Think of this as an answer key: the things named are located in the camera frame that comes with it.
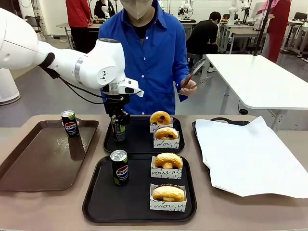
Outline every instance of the gray floor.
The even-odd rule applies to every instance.
[[[53,43],[59,48],[66,48],[66,43],[57,41]],[[308,81],[308,72],[302,67],[305,62],[296,56],[280,55],[278,64],[305,81]],[[217,73],[212,73],[213,79],[199,86],[198,91],[188,100],[176,102],[177,115],[218,115],[225,83]],[[21,94],[21,99],[10,105],[0,107],[0,127],[20,127],[30,117],[39,114],[60,114],[62,111],[72,109],[76,114],[103,114],[103,105],[95,105],[77,97],[60,80],[51,79],[43,70],[33,68],[15,80]],[[99,98],[86,96],[96,102]],[[238,98],[231,92],[226,113],[238,114]],[[250,115],[263,116],[268,125],[274,118],[265,110],[249,110]],[[290,111],[283,121],[283,130],[308,130],[308,111]]]

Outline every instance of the black tray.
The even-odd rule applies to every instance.
[[[128,155],[129,182],[117,186],[113,181],[110,157],[101,159],[92,176],[82,210],[92,222],[184,222],[193,217],[197,201],[187,160],[183,157],[180,180],[151,178],[152,155]],[[150,184],[176,184],[186,187],[185,212],[150,210]]]
[[[222,118],[222,117],[218,117],[218,118],[213,118],[211,119],[212,121],[218,121],[218,120],[222,120],[222,121],[226,121],[228,124],[235,124],[235,125],[239,125],[239,126],[245,126],[247,124],[249,124],[248,121],[242,121],[242,120],[229,120],[227,118]],[[192,128],[193,128],[193,131],[196,135],[196,138],[197,137],[197,130],[196,130],[196,121],[192,122]],[[210,169],[205,165],[207,171],[208,171],[208,174],[210,175]]]
[[[181,123],[173,117],[173,127],[180,133],[180,145],[178,149],[154,148],[153,133],[150,133],[149,116],[131,116],[130,122],[126,126],[126,139],[122,142],[116,142],[113,139],[112,125],[109,124],[105,140],[104,149],[112,153],[115,150],[122,149],[128,154],[160,154],[160,153],[178,153],[184,148]]]

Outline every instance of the white wall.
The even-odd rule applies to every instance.
[[[263,2],[265,0],[252,0],[251,8],[253,9],[255,3]],[[64,29],[55,27],[58,24],[67,23],[67,12],[65,0],[38,0],[42,9],[42,14],[46,24],[48,33],[55,35],[64,35]],[[114,0],[111,0],[115,10],[116,4]],[[92,14],[94,14],[96,0],[92,0],[90,3]],[[178,7],[181,5],[182,0],[171,0],[171,14],[178,17]],[[169,3],[167,0],[163,0],[165,11],[169,12]],[[120,1],[117,1],[118,11],[123,7]],[[231,7],[231,0],[195,0],[193,3],[193,16],[192,19],[197,21],[208,19],[209,15],[213,11],[218,11],[221,14],[229,13],[228,9]],[[308,0],[292,0],[290,18],[293,18],[296,12],[307,12]],[[244,13],[239,10],[239,17],[242,19]]]

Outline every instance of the brown tray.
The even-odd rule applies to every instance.
[[[0,166],[0,191],[61,191],[71,187],[98,127],[79,122],[80,136],[68,139],[62,120],[35,125]]]

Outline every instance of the donut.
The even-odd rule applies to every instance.
[[[182,168],[182,160],[174,153],[161,153],[155,159],[155,167],[164,169]]]
[[[178,132],[171,127],[159,128],[155,133],[155,138],[161,140],[175,140],[178,137]]]
[[[185,193],[179,186],[166,184],[154,189],[152,197],[157,201],[181,202],[185,200]]]
[[[171,117],[167,112],[163,111],[154,112],[150,118],[150,123],[158,125],[171,124]]]

